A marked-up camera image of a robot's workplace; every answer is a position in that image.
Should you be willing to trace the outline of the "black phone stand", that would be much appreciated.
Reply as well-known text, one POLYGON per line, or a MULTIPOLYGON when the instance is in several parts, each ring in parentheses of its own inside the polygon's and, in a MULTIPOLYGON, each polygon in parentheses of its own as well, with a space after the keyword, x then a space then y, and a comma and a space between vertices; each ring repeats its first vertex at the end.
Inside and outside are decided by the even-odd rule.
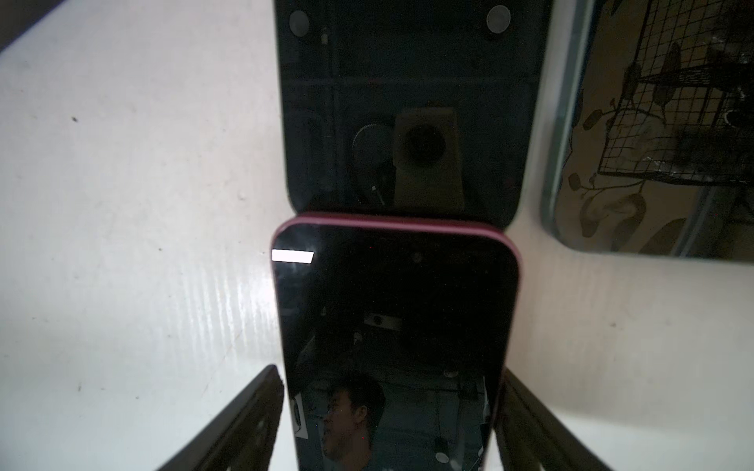
POLYGON ((278 1, 298 212, 514 219, 549 1, 278 1))

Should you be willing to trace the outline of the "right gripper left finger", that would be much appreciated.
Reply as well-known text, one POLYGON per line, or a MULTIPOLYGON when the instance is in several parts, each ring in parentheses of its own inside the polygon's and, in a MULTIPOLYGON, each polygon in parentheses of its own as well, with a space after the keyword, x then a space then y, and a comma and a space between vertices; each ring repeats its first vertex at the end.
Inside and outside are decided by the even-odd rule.
POLYGON ((278 369, 270 364, 161 469, 268 470, 284 398, 278 369))

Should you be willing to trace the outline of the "black phone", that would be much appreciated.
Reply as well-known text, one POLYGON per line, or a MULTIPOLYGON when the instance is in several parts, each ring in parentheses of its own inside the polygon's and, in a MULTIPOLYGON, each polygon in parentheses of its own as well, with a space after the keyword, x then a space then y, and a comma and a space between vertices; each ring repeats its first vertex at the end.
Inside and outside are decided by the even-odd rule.
POLYGON ((298 469, 482 469, 520 284, 511 241, 302 214, 270 255, 298 469))

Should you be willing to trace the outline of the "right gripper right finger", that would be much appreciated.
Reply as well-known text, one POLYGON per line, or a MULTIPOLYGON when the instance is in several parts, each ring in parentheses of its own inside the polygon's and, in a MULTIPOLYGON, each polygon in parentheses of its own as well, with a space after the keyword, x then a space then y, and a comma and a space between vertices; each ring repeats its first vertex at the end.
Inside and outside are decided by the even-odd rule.
POLYGON ((503 376, 493 425, 506 470, 610 470, 510 370, 503 376))

